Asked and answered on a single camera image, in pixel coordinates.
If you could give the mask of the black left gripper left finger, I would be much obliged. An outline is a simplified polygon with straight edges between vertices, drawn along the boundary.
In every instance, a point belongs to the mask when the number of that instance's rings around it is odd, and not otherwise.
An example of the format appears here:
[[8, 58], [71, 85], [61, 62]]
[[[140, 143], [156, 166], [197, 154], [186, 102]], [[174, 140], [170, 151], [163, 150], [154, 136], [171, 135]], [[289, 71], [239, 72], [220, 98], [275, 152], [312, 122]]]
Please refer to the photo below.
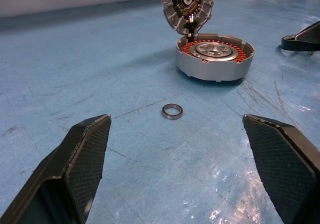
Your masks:
[[111, 116], [85, 119], [36, 167], [0, 224], [86, 224], [103, 177]]

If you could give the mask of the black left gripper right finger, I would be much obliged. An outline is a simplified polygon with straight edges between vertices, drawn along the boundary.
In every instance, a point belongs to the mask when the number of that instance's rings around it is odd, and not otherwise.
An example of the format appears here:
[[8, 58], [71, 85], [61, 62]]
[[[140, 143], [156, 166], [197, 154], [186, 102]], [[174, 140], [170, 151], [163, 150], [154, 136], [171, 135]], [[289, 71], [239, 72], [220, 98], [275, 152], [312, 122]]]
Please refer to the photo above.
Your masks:
[[320, 151], [293, 125], [245, 114], [255, 165], [284, 224], [320, 224]]

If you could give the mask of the silver motor base copper windings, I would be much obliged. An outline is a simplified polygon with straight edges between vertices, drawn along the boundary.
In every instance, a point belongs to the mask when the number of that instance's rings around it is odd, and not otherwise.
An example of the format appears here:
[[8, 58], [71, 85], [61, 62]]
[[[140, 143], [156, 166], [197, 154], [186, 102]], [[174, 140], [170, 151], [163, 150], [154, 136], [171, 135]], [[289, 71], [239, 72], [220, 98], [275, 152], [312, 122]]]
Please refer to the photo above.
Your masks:
[[194, 41], [186, 37], [176, 43], [175, 64], [189, 77], [204, 81], [236, 81], [249, 72], [254, 47], [240, 38], [200, 33]]

